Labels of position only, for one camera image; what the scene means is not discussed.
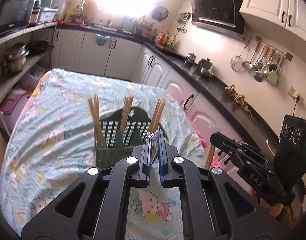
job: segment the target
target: dish rack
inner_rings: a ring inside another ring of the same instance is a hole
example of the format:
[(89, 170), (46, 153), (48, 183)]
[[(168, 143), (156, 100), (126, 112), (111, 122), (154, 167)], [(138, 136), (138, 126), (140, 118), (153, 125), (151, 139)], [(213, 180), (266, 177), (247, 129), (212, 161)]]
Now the dish rack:
[[(123, 109), (117, 110), (111, 116), (101, 120), (106, 148), (98, 148), (94, 129), (95, 160), (96, 166), (100, 170), (113, 167), (118, 161), (131, 156), (134, 147), (144, 144), (151, 119), (144, 110), (131, 107), (122, 136), (120, 133), (122, 111)], [(162, 130), (164, 137), (167, 138), (160, 124), (157, 129)]]

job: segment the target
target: microwave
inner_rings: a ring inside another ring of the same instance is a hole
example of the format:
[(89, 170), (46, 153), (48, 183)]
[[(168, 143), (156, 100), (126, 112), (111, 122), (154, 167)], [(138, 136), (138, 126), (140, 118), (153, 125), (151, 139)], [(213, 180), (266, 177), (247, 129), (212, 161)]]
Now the microwave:
[(243, 0), (191, 0), (192, 24), (244, 40)]
[(35, 0), (2, 0), (0, 34), (27, 27), (34, 2)]

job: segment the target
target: fan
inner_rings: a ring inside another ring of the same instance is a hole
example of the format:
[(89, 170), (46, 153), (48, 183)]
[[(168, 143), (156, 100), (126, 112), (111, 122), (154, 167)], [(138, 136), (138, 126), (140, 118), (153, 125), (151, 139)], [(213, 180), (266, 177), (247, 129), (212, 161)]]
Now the fan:
[(169, 16), (168, 9), (162, 6), (156, 7), (152, 12), (152, 19), (155, 19), (159, 22), (165, 20), (168, 16)]

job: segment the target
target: kitchen cabinet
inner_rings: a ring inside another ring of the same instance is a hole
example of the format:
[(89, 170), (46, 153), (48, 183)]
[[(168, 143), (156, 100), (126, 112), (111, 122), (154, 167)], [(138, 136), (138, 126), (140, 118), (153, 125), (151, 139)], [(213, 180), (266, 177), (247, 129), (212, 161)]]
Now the kitchen cabinet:
[(188, 109), (187, 117), (192, 120), (206, 141), (209, 141), (210, 136), (215, 132), (235, 139), (236, 142), (242, 139), (226, 118), (202, 94), (196, 97)]
[(77, 71), (85, 32), (57, 30), (53, 53), (53, 68)]
[(142, 45), (121, 38), (115, 38), (112, 45), (104, 76), (130, 80)]
[(150, 69), (151, 60), (154, 56), (154, 53), (143, 46), (140, 52), (140, 55), (136, 61), (132, 76), (131, 82), (143, 84), (146, 78), (146, 75)]
[(107, 39), (103, 45), (98, 45), (96, 39), (96, 33), (85, 33), (78, 71), (90, 75), (104, 76), (106, 64), (114, 44), (114, 37)]
[(244, 0), (240, 12), (256, 15), (282, 27), (286, 26), (288, 0)]
[(162, 84), (169, 73), (171, 66), (158, 56), (154, 56), (145, 78), (144, 84), (153, 87), (162, 87)]
[(189, 82), (187, 82), (179, 73), (177, 73), (174, 69), (170, 69), (165, 81), (162, 85), (162, 88), (167, 90), (174, 99), (180, 104), (180, 106), (184, 107), (185, 111), (187, 111), (190, 106), (193, 104), (195, 98), (199, 94)]
[(303, 0), (243, 0), (240, 13), (253, 30), (306, 62), (306, 4)]
[(306, 4), (303, 0), (289, 0), (286, 29), (306, 41)]

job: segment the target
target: black countertop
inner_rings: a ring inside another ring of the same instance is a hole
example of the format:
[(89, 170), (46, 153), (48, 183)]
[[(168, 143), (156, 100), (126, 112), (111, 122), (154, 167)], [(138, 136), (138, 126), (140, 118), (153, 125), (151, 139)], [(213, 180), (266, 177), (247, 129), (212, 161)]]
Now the black countertop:
[(270, 148), (273, 150), (273, 152), (275, 152), (277, 149), (279, 138), (272, 131), (269, 125), (251, 107), (250, 110), (253, 118), (250, 116), (250, 114), (243, 111), (240, 106), (237, 105), (233, 101), (233, 99), (224, 92), (224, 88), (227, 85), (221, 82), (216, 76), (206, 78), (195, 71), (195, 66), (193, 66), (192, 68), (187, 68), (183, 66), (185, 62), (184, 56), (173, 51), (161, 49), (155, 44), (143, 41), (127, 33), (112, 32), (91, 26), (83, 28), (74, 25), (59, 25), (58, 28), (95, 32), (103, 34), (105, 36), (111, 35), (117, 38), (123, 38), (143, 44), (144, 46), (152, 50), (156, 55), (165, 60), (197, 91), (202, 93), (229, 121), (232, 127), (239, 133), (239, 135), (246, 143), (261, 149), (269, 159), (273, 158), (272, 153), (267, 147), (266, 139), (268, 139)]

